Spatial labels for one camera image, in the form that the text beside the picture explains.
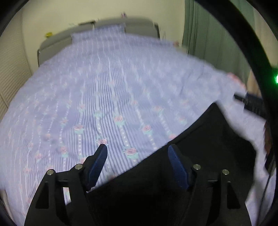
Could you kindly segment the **white louvered wardrobe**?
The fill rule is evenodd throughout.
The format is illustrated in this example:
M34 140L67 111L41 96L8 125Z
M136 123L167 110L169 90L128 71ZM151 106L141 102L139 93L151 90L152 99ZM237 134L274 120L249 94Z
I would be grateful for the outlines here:
M25 53L22 23L22 11L19 11L1 35L1 118L18 90L32 75Z

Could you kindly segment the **green curtain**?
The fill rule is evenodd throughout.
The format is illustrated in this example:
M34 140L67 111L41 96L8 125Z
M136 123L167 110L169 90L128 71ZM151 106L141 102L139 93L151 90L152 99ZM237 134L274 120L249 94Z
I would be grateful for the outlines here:
M226 29L195 1L185 1L182 45L190 55L233 73L247 84L251 68L242 51Z

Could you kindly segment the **black pants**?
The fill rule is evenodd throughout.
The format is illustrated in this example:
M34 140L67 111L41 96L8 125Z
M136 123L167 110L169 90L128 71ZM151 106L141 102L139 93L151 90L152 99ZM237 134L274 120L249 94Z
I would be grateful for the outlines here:
M174 144L189 174L180 188L168 159ZM138 165L84 195L70 192L70 225L251 225L245 200L256 152L217 104Z

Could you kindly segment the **purple floral bed sheet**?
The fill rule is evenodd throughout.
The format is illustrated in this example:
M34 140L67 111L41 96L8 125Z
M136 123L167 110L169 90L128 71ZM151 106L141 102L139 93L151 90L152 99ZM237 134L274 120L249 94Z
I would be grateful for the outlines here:
M264 120L245 111L234 76L176 50L169 41L109 34L76 41L42 64L1 121L1 189L17 225L48 169L82 163L100 144L102 185L191 126L213 102L254 146L255 186L246 201L256 221L263 187Z

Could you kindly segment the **purple floral pillow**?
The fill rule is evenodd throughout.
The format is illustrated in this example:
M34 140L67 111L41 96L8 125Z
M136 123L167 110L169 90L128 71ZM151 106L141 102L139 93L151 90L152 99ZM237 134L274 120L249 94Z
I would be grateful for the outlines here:
M83 31L80 33L73 33L71 35L72 43L77 43L79 41L84 41L87 39L95 38L97 36L125 33L125 23L117 24L117 25L108 25L97 27L92 30Z

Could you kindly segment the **grey bed headboard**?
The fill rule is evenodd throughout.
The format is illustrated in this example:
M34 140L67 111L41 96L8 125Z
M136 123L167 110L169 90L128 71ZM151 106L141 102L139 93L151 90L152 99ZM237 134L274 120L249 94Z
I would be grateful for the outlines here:
M102 33L130 33L153 38L160 38L159 26L152 20L143 17L109 18L99 21L82 23L55 35L48 37L40 45L37 51L38 65L51 59L65 47L72 44L72 36L82 33L80 39L87 38L92 34Z

